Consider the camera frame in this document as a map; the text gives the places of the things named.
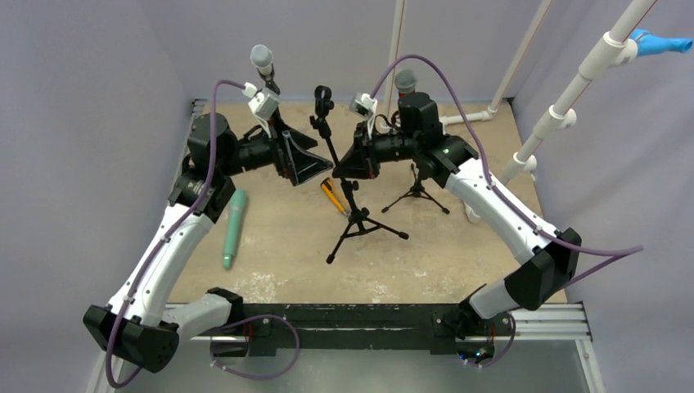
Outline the black tripod shockmount stand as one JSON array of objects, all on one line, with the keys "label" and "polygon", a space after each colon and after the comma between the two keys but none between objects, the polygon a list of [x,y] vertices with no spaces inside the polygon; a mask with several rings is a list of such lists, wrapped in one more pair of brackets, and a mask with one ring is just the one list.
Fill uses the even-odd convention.
[{"label": "black tripod shockmount stand", "polygon": [[435,205],[437,205],[441,209],[441,211],[445,215],[449,215],[450,210],[447,207],[443,206],[441,203],[439,203],[430,193],[428,193],[426,191],[426,188],[424,187],[424,185],[422,183],[422,178],[419,175],[419,173],[417,172],[416,166],[414,163],[410,164],[410,171],[412,172],[412,176],[413,176],[412,186],[403,195],[396,198],[389,205],[383,207],[381,209],[381,213],[387,213],[391,207],[395,206],[396,204],[398,204],[399,202],[401,202],[402,200],[404,200],[406,198],[418,198],[418,199],[424,199],[424,200],[433,202]]}]

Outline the mint green microphone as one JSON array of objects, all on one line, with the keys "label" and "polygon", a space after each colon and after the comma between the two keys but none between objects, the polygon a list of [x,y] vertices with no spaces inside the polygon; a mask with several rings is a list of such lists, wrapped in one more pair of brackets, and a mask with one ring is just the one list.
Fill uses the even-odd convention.
[{"label": "mint green microphone", "polygon": [[242,189],[237,189],[228,203],[228,223],[223,243],[222,266],[231,269],[237,255],[241,228],[247,206],[247,194]]}]

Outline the black tripod mic stand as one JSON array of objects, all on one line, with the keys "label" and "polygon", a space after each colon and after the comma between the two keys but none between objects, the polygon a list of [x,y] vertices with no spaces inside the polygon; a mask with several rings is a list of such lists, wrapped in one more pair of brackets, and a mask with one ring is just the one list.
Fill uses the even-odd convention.
[{"label": "black tripod mic stand", "polygon": [[[333,142],[331,140],[332,132],[329,124],[327,123],[327,116],[329,112],[334,109],[335,103],[331,99],[331,89],[327,86],[318,85],[314,90],[314,113],[309,117],[309,122],[311,126],[316,129],[320,137],[326,142],[328,150],[331,154],[331,158],[334,161],[334,169],[337,169],[337,164],[339,159],[336,154],[336,149],[334,148]],[[370,211],[366,208],[358,208],[354,200],[354,190],[358,189],[357,181],[350,181],[346,178],[340,178],[340,186],[342,192],[348,202],[349,214],[347,215],[348,223],[345,227],[344,232],[340,235],[338,242],[333,248],[332,252],[328,255],[326,259],[327,264],[332,264],[337,251],[340,249],[343,241],[350,237],[358,237],[367,235],[369,233],[375,232],[377,230],[383,229],[390,233],[393,233],[403,240],[409,239],[409,234],[406,232],[398,231],[391,228],[383,223],[375,221],[370,218]]]}]

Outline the red glitter microphone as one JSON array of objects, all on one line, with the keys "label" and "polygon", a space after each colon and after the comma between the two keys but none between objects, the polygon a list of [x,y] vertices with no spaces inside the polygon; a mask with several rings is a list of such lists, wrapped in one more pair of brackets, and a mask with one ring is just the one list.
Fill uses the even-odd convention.
[{"label": "red glitter microphone", "polygon": [[417,77],[411,69],[401,69],[394,76],[394,86],[398,97],[403,97],[417,91]]}]

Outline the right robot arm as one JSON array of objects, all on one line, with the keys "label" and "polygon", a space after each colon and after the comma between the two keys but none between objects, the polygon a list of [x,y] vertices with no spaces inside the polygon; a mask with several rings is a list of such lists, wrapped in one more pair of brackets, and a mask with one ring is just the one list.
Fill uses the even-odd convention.
[{"label": "right robot arm", "polygon": [[463,138],[444,132],[437,104],[426,93],[399,98],[399,125],[378,133],[375,98],[358,94],[350,110],[363,117],[352,147],[335,167],[339,178],[372,179],[385,162],[412,160],[423,178],[461,199],[501,237],[519,268],[485,285],[459,305],[455,321],[471,333],[512,309],[536,310],[575,275],[579,234],[558,230],[522,204],[485,168],[480,153]]}]

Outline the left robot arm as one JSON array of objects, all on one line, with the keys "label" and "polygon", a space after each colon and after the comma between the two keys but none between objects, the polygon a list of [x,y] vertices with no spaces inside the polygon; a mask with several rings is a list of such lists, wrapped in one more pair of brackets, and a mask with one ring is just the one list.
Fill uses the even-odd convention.
[{"label": "left robot arm", "polygon": [[316,139],[277,114],[268,125],[268,131],[237,138],[221,114],[193,120],[182,172],[146,254],[107,305],[92,305],[83,316],[92,337],[112,357],[158,373],[180,342],[215,328],[225,335],[241,330],[243,299],[229,290],[212,288],[178,311],[166,304],[193,251],[232,199],[232,176],[273,166],[298,186],[332,169],[330,160],[310,151]]}]

